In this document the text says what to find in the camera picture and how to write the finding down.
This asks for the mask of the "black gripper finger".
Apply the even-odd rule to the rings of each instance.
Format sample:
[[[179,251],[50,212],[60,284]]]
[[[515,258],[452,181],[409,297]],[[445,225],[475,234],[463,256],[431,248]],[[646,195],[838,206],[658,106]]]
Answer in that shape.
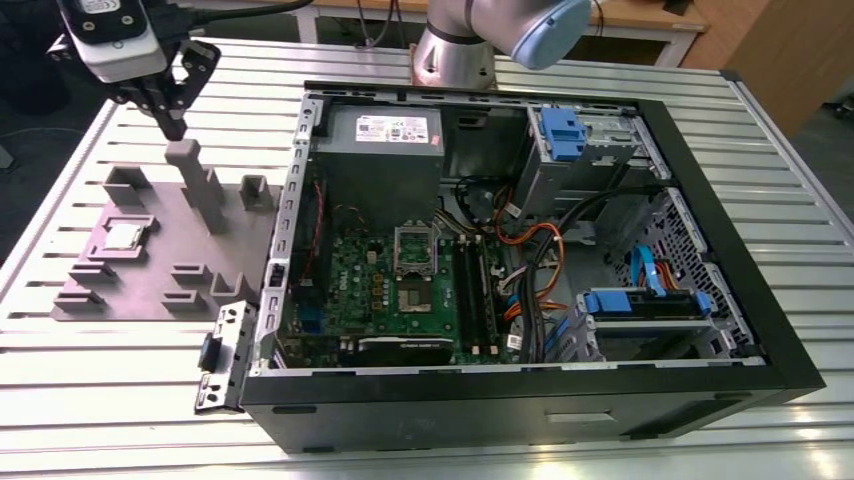
[[[201,41],[183,41],[180,45],[180,64],[185,77],[173,81],[167,90],[167,120],[164,136],[168,140],[184,138],[187,124],[183,120],[185,111],[192,106],[216,69],[221,52],[219,48]]]
[[[165,94],[173,76],[163,74],[165,58],[153,39],[88,45],[62,34],[48,49],[46,57],[78,79],[98,86],[113,102],[132,102],[155,119],[164,135]]]

